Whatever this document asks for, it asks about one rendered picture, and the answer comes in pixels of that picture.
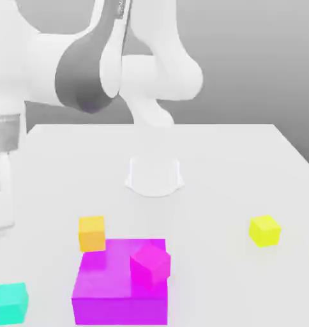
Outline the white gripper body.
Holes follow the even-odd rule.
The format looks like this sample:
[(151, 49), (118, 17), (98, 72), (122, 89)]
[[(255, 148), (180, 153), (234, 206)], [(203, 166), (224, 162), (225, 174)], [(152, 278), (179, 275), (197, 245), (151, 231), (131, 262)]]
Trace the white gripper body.
[(14, 225), (10, 156), (0, 153), (0, 230)]

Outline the small orange cube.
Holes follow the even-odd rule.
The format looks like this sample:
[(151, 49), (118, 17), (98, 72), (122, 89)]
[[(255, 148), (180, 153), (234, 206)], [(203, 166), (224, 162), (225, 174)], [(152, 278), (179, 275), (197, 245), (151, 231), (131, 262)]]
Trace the small orange cube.
[(79, 245), (81, 252), (105, 250), (105, 221), (103, 216), (79, 219)]

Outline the small teal cube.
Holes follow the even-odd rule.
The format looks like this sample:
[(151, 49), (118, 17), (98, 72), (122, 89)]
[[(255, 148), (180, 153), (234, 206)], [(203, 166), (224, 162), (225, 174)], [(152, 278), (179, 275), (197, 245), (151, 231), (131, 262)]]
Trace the small teal cube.
[(28, 304), (24, 282), (0, 284), (0, 326), (23, 323)]

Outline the small pink cube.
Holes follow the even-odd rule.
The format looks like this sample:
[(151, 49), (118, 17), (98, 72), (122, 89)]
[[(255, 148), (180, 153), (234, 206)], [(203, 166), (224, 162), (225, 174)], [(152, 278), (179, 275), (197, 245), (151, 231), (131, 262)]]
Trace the small pink cube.
[(135, 283), (152, 288), (170, 277), (171, 256), (150, 243), (130, 256), (130, 274)]

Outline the small yellow cube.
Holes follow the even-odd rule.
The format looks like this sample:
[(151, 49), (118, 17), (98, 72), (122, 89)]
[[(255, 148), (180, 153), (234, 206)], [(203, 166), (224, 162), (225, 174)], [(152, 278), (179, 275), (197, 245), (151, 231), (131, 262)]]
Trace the small yellow cube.
[(269, 215), (250, 219), (249, 236), (258, 247), (277, 245), (281, 230), (281, 225)]

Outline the large magenta box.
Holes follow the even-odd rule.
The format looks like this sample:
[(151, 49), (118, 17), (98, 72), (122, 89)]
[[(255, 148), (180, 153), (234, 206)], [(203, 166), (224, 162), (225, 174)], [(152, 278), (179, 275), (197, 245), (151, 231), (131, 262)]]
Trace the large magenta box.
[(84, 253), (72, 293), (77, 325), (167, 324), (167, 280), (147, 288), (130, 274), (130, 256), (148, 243), (166, 251), (164, 239), (108, 239), (104, 251)]

